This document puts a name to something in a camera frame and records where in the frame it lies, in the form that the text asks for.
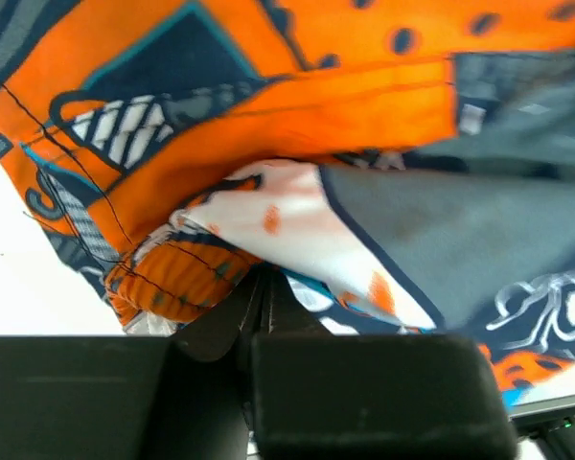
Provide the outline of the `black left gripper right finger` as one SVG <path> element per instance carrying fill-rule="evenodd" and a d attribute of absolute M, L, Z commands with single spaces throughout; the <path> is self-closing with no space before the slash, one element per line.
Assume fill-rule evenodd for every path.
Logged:
<path fill-rule="evenodd" d="M 452 334 L 333 335 L 272 273 L 252 342 L 264 459 L 512 459 L 491 366 Z"/>

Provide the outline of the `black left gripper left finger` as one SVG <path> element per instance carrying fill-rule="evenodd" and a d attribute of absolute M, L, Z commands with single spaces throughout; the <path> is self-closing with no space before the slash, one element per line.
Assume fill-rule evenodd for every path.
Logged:
<path fill-rule="evenodd" d="M 0 459 L 243 459 L 252 272 L 171 337 L 0 336 Z"/>

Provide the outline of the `colourful patterned shorts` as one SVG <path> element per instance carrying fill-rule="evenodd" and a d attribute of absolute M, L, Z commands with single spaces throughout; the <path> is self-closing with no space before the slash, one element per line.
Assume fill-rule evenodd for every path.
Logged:
<path fill-rule="evenodd" d="M 129 334 L 270 265 L 575 392 L 575 1 L 0 1 L 0 165 Z"/>

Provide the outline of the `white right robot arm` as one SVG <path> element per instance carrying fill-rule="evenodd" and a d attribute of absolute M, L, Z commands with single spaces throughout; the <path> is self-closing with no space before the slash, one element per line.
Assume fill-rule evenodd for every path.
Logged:
<path fill-rule="evenodd" d="M 512 407 L 517 433 L 534 441 L 544 459 L 575 459 L 575 395 Z"/>

